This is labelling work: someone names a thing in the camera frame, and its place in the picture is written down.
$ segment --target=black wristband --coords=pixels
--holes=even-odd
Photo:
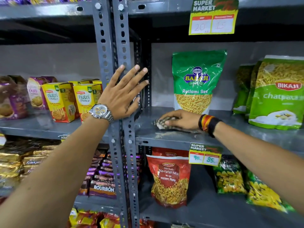
[[[219,123],[222,122],[221,119],[218,118],[212,118],[211,121],[208,124],[208,134],[210,135],[211,138],[214,138],[213,132],[215,129],[215,126]]]
[[[202,125],[203,116],[205,116],[205,114],[202,114],[201,117],[199,118],[199,129],[200,130],[203,130],[203,125]]]

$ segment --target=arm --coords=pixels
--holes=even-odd
[[[177,110],[163,115],[178,117],[166,125],[198,130],[201,115]],[[286,199],[304,215],[304,159],[294,153],[249,136],[233,127],[219,122],[213,132],[215,138],[229,149],[250,171],[270,188]]]
[[[138,82],[147,73],[135,66],[117,84],[124,66],[117,69],[98,103],[106,104],[115,120],[131,115],[131,101],[148,84]],[[90,116],[37,167],[0,207],[3,227],[64,227],[97,145],[109,122]]]

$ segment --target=bikaji logo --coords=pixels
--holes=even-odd
[[[174,163],[163,163],[163,166],[172,167],[174,166]]]
[[[168,157],[175,157],[175,156],[176,156],[176,153],[168,153],[168,152],[166,152],[166,155],[167,155]]]
[[[302,83],[291,80],[278,80],[276,81],[276,87],[281,90],[293,91],[302,88]]]

